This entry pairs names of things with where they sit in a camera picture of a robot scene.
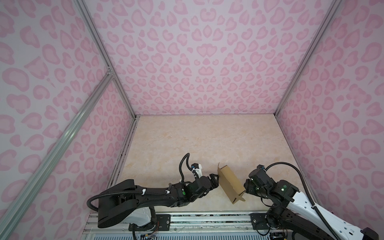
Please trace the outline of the brown cardboard box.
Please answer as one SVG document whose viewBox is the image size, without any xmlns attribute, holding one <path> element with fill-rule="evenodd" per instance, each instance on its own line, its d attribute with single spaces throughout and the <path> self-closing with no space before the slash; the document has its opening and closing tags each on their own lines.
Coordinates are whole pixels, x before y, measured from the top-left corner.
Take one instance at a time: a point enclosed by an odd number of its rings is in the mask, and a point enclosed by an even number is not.
<svg viewBox="0 0 384 240">
<path fill-rule="evenodd" d="M 243 195 L 246 192 L 243 184 L 237 178 L 232 169 L 225 165 L 220 167 L 218 165 L 218 176 L 219 176 L 219 185 L 222 187 L 230 202 L 234 205 L 235 203 L 246 200 L 243 198 Z"/>
</svg>

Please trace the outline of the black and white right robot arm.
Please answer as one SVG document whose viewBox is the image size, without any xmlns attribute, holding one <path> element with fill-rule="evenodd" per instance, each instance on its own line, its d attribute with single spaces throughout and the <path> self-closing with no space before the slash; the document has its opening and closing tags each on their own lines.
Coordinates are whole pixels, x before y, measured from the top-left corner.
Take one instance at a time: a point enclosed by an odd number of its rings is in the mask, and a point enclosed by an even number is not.
<svg viewBox="0 0 384 240">
<path fill-rule="evenodd" d="M 309 240 L 377 240 L 371 228 L 361 229 L 337 217 L 314 202 L 308 188 L 300 191 L 286 180 L 276 182 L 258 165 L 246 180 L 246 193 L 261 200 L 272 201 L 262 221 L 255 221 L 269 229 L 291 230 Z"/>
</svg>

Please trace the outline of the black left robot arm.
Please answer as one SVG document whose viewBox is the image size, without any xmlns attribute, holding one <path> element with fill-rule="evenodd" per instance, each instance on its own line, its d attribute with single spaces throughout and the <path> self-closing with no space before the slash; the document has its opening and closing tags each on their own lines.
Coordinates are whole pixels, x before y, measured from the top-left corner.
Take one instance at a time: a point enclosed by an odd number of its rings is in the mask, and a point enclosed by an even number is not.
<svg viewBox="0 0 384 240">
<path fill-rule="evenodd" d="M 89 198 L 87 206 L 98 212 L 98 227 L 104 229 L 119 224 L 137 209 L 187 206 L 218 186 L 216 174 L 202 176 L 189 184 L 171 184 L 167 188 L 145 188 L 129 179 Z"/>
</svg>

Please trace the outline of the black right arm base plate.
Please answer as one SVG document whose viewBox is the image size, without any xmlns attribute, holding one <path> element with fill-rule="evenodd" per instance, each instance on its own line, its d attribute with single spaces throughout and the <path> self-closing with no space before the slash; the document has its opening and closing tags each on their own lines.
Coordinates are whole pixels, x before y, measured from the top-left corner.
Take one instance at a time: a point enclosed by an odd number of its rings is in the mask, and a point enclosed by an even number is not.
<svg viewBox="0 0 384 240">
<path fill-rule="evenodd" d="M 250 218 L 253 230 L 260 232 L 262 235 L 268 231 L 283 230 L 287 222 L 293 219 L 291 216 L 277 217 L 267 213 L 252 213 Z"/>
</svg>

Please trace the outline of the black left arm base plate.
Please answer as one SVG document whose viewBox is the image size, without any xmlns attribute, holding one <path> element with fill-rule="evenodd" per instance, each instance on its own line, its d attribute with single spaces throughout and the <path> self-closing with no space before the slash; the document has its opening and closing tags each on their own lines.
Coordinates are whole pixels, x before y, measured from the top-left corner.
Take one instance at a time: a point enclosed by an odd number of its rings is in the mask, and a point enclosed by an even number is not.
<svg viewBox="0 0 384 240">
<path fill-rule="evenodd" d="M 171 215 L 168 214 L 156 214 L 151 216 L 150 222 L 142 227 L 135 227 L 135 231 L 169 231 L 171 224 Z"/>
</svg>

